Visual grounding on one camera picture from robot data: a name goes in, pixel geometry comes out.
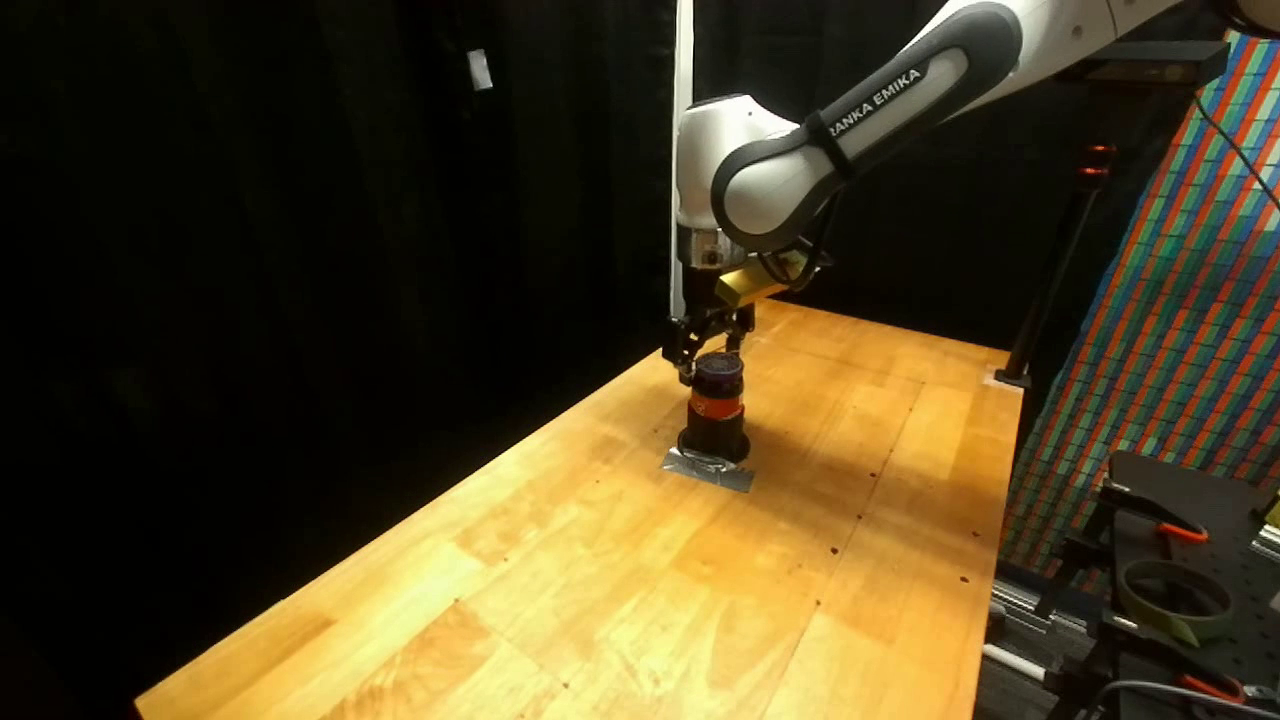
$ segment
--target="black curtain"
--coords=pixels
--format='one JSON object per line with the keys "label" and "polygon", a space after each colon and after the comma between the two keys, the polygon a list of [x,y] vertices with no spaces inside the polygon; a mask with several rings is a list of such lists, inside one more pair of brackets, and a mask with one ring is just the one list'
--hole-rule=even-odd
{"label": "black curtain", "polygon": [[654,345],[668,40],[639,0],[0,8],[4,627],[55,696],[126,707]]}

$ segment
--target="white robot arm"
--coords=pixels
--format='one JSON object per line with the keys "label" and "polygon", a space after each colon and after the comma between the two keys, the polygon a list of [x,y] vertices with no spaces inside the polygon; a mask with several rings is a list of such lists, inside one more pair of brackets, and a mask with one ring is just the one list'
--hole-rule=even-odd
{"label": "white robot arm", "polygon": [[[688,371],[714,333],[734,348],[750,328],[750,300],[819,273],[813,228],[867,147],[904,126],[942,126],[1048,79],[1173,3],[1180,0],[948,0],[881,72],[805,126],[750,97],[692,109],[676,127],[682,319],[668,361]],[[1244,34],[1276,34],[1280,0],[1215,3]]]}

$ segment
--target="wooden table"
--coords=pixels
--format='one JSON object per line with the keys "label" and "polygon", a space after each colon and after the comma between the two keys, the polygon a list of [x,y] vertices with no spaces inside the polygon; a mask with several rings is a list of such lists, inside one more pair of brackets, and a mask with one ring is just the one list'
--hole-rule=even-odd
{"label": "wooden table", "polygon": [[756,483],[658,470],[649,358],[155,689],[143,718],[973,718],[1000,352],[762,306]]}

